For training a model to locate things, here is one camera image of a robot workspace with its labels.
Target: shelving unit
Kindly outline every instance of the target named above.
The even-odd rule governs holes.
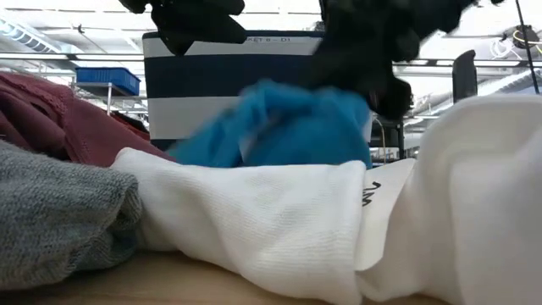
[[[75,85],[92,94],[94,97],[105,97],[106,98],[106,105],[107,105],[107,112],[108,115],[111,114],[111,105],[112,105],[112,99],[113,97],[129,97],[130,94],[126,91],[123,91],[113,83],[80,83],[75,82]]]

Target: ceiling light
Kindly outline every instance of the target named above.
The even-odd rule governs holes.
[[[56,53],[0,53],[0,59],[21,59],[21,60],[65,60],[65,54]]]
[[[91,61],[143,61],[140,54],[76,54],[78,60]]]
[[[475,60],[474,64],[478,66],[486,66],[486,67],[515,67],[519,65],[521,62],[517,60]]]
[[[415,115],[414,119],[438,119],[438,115]]]

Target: fluorescent light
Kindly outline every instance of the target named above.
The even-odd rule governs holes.
[[[0,53],[0,59],[21,59],[21,60],[65,60],[65,54],[56,53]]]
[[[141,54],[76,54],[78,60],[143,61]]]
[[[438,115],[415,115],[414,119],[438,119]]]
[[[454,64],[453,60],[438,60],[437,65],[452,66]]]
[[[521,62],[517,60],[500,60],[500,61],[494,61],[494,60],[475,60],[474,64],[476,66],[488,66],[488,67],[515,67],[519,65]]]
[[[409,126],[409,125],[415,125],[418,123],[422,123],[423,119],[409,119],[403,126]]]

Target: white sock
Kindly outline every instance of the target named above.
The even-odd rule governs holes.
[[[423,136],[383,259],[358,274],[376,301],[539,304],[542,98],[474,97]]]

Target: white cloth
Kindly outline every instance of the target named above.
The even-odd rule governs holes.
[[[208,169],[122,150],[139,181],[143,235],[290,297],[359,305],[354,253],[365,165]]]
[[[536,305],[542,278],[542,97],[473,97],[423,135],[383,259],[359,274],[376,301]]]

